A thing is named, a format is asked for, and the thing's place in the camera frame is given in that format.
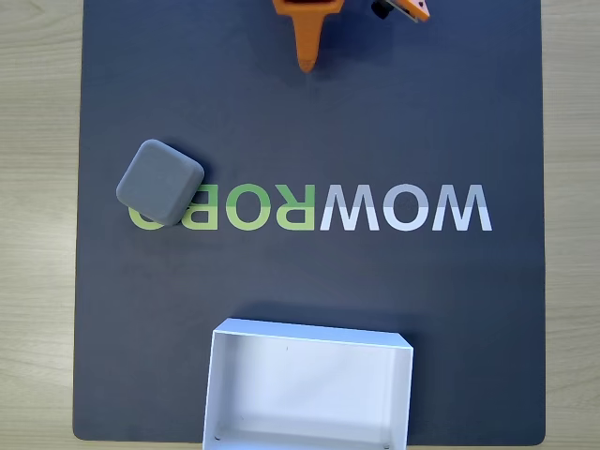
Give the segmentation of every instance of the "white cardboard box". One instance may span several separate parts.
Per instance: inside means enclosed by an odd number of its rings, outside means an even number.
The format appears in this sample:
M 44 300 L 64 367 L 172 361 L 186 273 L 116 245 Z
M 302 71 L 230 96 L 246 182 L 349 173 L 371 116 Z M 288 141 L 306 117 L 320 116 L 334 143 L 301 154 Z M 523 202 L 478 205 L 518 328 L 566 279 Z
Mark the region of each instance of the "white cardboard box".
M 213 333 L 204 450 L 404 450 L 401 335 L 228 319 Z

